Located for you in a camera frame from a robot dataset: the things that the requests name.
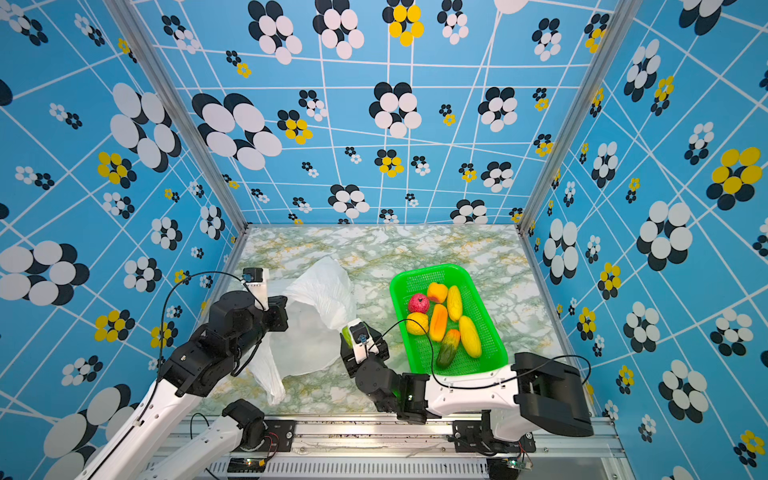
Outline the white plastic bag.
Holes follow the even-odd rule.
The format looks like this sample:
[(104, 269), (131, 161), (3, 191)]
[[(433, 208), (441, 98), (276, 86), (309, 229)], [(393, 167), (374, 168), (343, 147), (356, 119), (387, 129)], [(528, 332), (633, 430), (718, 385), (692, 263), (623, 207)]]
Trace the white plastic bag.
[(296, 279), (268, 279), (267, 289), (268, 298), (288, 298), (288, 329), (266, 334), (247, 370), (277, 405), (286, 396), (284, 378), (323, 370), (339, 358), (339, 334), (357, 309), (347, 271), (330, 256)]

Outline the yellow toy mango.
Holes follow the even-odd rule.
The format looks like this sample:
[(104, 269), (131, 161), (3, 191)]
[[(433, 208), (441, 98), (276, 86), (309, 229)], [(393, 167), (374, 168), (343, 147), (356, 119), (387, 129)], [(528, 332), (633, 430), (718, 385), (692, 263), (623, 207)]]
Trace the yellow toy mango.
[(460, 289), (456, 285), (448, 289), (445, 306), (449, 318), (454, 322), (458, 322), (463, 316), (463, 300)]
[(483, 354), (482, 342), (473, 320), (462, 316), (459, 319), (459, 332), (461, 343), (467, 354), (474, 359), (480, 358)]

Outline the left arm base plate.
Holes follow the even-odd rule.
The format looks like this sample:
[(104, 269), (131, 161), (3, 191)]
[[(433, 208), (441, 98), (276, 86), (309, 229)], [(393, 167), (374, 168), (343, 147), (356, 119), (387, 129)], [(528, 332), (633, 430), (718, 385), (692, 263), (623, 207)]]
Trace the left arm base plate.
[(294, 420), (266, 419), (253, 422), (243, 430), (239, 450), (244, 452), (282, 453), (292, 449), (296, 437)]

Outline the yellow toy apple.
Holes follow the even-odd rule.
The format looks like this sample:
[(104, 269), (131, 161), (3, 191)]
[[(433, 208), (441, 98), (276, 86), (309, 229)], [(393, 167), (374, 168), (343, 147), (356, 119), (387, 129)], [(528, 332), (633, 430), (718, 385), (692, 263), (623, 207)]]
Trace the yellow toy apple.
[(441, 283), (432, 282), (427, 288), (426, 297), (430, 302), (443, 304), (448, 297), (448, 293), (448, 286)]

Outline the yellow toy orange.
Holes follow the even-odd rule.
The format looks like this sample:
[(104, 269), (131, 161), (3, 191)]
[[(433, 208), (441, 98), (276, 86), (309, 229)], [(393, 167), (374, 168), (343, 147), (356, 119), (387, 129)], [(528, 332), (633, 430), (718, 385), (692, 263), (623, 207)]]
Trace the yellow toy orange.
[(424, 336), (429, 333), (429, 318), (425, 313), (412, 312), (404, 322), (406, 331), (413, 336)]

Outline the green toy fruit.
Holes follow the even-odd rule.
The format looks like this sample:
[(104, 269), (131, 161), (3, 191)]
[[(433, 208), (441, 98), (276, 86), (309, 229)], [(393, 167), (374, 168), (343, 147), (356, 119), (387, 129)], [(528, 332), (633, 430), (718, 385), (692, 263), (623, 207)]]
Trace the green toy fruit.
[(343, 337), (344, 341), (346, 342), (346, 345), (349, 348), (352, 348), (354, 342), (353, 342), (353, 339), (352, 339), (352, 336), (351, 336), (351, 333), (350, 333), (350, 328), (348, 326), (345, 326), (342, 329), (341, 334), (342, 334), (342, 337)]

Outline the yellow orange toy banana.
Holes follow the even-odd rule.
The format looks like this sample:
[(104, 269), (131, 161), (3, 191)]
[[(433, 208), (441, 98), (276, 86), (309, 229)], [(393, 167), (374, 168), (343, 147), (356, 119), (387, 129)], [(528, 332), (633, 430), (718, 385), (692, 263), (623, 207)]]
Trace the yellow orange toy banana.
[(435, 304), (429, 322), (429, 338), (433, 342), (442, 342), (447, 331), (448, 311), (443, 304)]

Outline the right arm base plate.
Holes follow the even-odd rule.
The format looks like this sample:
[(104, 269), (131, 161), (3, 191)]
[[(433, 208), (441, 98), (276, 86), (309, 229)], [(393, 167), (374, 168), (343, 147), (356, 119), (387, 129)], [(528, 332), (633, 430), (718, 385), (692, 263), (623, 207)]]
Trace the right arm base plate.
[(491, 431), (490, 419), (456, 420), (452, 422), (452, 432), (447, 436), (457, 453), (476, 453), (483, 456), (501, 454), (535, 453), (536, 443), (532, 433), (527, 433), (518, 440), (502, 440)]

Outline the green orange toy mango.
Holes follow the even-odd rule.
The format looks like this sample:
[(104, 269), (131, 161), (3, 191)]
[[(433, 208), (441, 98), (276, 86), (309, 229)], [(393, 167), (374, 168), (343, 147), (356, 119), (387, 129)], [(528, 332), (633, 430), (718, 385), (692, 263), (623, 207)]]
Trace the green orange toy mango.
[(447, 369), (450, 367), (458, 353), (460, 345), (460, 332), (456, 329), (447, 331), (440, 344), (436, 366), (440, 369)]

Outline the pink toy apple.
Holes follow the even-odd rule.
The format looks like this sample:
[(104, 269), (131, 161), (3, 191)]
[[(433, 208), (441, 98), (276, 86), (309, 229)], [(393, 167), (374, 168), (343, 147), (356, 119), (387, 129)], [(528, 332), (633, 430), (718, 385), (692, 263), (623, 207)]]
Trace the pink toy apple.
[(424, 294), (414, 294), (408, 301), (407, 308), (410, 313), (427, 314), (431, 306), (431, 301)]

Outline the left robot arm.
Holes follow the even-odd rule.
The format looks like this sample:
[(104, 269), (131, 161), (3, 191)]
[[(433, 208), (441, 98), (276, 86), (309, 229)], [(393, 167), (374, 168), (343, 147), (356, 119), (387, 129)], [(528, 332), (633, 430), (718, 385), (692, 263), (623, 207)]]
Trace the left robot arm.
[(216, 301), (208, 322), (178, 346), (136, 411), (79, 473), (81, 479), (193, 479), (224, 455), (265, 447), (276, 451), (264, 413), (250, 402), (230, 403), (203, 432), (158, 463), (158, 449), (225, 377), (239, 371), (265, 335), (288, 328), (287, 299), (231, 291)]

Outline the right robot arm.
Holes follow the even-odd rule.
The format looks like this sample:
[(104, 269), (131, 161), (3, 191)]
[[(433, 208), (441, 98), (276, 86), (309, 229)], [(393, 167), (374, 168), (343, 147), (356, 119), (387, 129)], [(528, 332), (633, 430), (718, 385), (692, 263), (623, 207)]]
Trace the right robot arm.
[(500, 441), (516, 442), (537, 429), (573, 438), (594, 434), (584, 381), (561, 356), (517, 353), (510, 365), (463, 376), (398, 373), (385, 364), (383, 335), (360, 320), (342, 329), (340, 356), (358, 390), (401, 421), (422, 425), (487, 411), (491, 435)]

